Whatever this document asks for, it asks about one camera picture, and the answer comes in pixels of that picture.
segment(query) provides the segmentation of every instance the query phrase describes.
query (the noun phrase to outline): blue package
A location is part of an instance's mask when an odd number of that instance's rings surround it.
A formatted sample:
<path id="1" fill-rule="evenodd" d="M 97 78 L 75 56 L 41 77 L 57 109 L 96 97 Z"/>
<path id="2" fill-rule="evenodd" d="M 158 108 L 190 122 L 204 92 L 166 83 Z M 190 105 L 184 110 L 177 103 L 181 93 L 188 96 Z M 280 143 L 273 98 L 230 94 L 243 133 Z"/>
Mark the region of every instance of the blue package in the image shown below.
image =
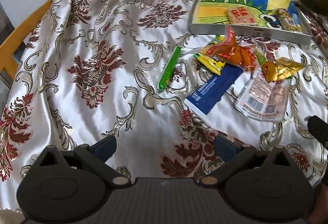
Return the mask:
<path id="1" fill-rule="evenodd" d="M 221 71 L 221 76 L 213 75 L 183 102 L 198 116 L 207 115 L 242 73 L 242 68 L 226 64 Z"/>
<path id="2" fill-rule="evenodd" d="M 300 21 L 295 13 L 292 14 L 292 18 L 297 26 L 301 26 Z"/>

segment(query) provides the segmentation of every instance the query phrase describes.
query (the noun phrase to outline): satin bedspread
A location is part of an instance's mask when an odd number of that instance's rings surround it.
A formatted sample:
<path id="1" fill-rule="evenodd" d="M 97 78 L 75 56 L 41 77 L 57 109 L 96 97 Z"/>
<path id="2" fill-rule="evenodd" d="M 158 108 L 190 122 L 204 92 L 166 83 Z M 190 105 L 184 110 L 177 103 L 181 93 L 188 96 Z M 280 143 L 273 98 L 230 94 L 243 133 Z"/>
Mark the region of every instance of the satin bedspread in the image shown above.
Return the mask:
<path id="1" fill-rule="evenodd" d="M 0 122 L 1 208 L 19 210 L 15 193 L 47 145 L 71 150 L 104 136 L 117 138 L 107 164 L 125 176 L 195 177 L 222 165 L 213 140 L 222 134 L 262 150 L 284 145 L 311 184 L 327 152 L 307 131 L 309 116 L 328 120 L 326 20 L 294 0 L 309 18 L 313 40 L 296 45 L 266 38 L 268 60 L 305 64 L 292 80 L 283 122 L 247 118 L 234 101 L 250 79 L 243 73 L 204 119 L 183 100 L 211 75 L 192 55 L 213 35 L 192 35 L 194 0 L 54 0 L 33 31 Z M 182 54 L 162 93 L 156 84 L 176 45 Z"/>

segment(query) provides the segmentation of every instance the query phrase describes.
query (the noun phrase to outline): green pen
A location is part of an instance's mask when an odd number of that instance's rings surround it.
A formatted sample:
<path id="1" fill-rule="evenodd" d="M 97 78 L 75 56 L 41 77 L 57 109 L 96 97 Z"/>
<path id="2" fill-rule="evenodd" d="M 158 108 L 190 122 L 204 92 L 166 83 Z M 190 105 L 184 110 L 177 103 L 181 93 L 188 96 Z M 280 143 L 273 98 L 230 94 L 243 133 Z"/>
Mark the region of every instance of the green pen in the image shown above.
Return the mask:
<path id="1" fill-rule="evenodd" d="M 160 91 L 163 91 L 166 88 L 166 86 L 172 76 L 172 73 L 174 71 L 175 65 L 179 59 L 180 53 L 181 53 L 181 47 L 177 46 L 177 48 L 174 50 L 169 62 L 167 63 L 167 65 L 164 69 L 164 72 L 162 74 L 160 81 L 158 82 L 157 87 Z"/>

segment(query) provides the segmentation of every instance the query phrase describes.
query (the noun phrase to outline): plastic package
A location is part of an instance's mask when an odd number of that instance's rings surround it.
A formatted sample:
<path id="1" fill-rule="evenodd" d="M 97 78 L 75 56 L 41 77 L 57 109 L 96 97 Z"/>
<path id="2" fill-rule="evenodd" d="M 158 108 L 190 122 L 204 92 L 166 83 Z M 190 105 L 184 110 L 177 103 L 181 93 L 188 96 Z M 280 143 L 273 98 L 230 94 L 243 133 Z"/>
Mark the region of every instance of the plastic package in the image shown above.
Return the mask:
<path id="1" fill-rule="evenodd" d="M 265 55 L 256 45 L 241 47 L 236 43 L 233 28 L 227 25 L 225 40 L 221 44 L 209 49 L 215 51 L 216 56 L 223 58 L 228 63 L 240 66 L 245 70 L 257 70 L 265 62 Z"/>
<path id="2" fill-rule="evenodd" d="M 212 40 L 208 45 L 200 50 L 198 54 L 194 54 L 194 57 L 201 62 L 209 71 L 221 75 L 221 70 L 226 64 L 225 61 L 221 60 L 215 55 L 207 54 L 207 51 L 213 47 L 216 47 L 220 44 L 222 36 L 217 35 L 214 40 Z"/>
<path id="3" fill-rule="evenodd" d="M 279 58 L 276 62 L 266 61 L 262 64 L 262 70 L 268 82 L 286 79 L 304 66 L 285 57 Z"/>
<path id="4" fill-rule="evenodd" d="M 202 118 L 221 100 L 222 95 L 242 73 L 243 70 L 240 67 L 227 64 L 220 77 L 213 75 L 183 102 Z"/>
<path id="5" fill-rule="evenodd" d="M 251 10 L 242 5 L 229 5 L 227 8 L 230 23 L 234 25 L 257 25 Z"/>
<path id="6" fill-rule="evenodd" d="M 235 107 L 255 120 L 283 121 L 290 84 L 291 79 L 267 82 L 263 72 L 257 70 L 238 96 Z"/>
<path id="7" fill-rule="evenodd" d="M 290 32 L 302 32 L 301 25 L 295 22 L 294 18 L 288 13 L 286 9 L 278 8 L 276 10 L 276 15 L 284 30 Z"/>
<path id="8" fill-rule="evenodd" d="M 157 88 L 159 91 L 163 91 L 166 88 L 166 86 L 171 78 L 171 75 L 174 71 L 175 65 L 179 59 L 180 53 L 181 53 L 181 47 L 177 46 L 176 49 L 174 50 L 173 54 L 171 55 L 170 60 L 166 64 L 164 71 L 158 82 Z"/>

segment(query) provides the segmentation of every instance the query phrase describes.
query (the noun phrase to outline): cartoon illustration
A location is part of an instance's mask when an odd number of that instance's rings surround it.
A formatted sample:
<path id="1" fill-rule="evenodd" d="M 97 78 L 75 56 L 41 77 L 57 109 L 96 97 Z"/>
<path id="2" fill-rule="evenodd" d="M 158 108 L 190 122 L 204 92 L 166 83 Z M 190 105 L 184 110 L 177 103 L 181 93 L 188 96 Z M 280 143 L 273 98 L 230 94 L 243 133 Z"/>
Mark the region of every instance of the cartoon illustration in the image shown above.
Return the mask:
<path id="1" fill-rule="evenodd" d="M 285 8 L 293 18 L 297 19 L 297 8 L 290 0 L 198 0 L 193 15 L 193 23 L 199 24 L 230 24 L 229 6 L 242 5 L 250 11 L 256 25 L 273 29 L 282 29 L 274 14 L 275 9 Z"/>

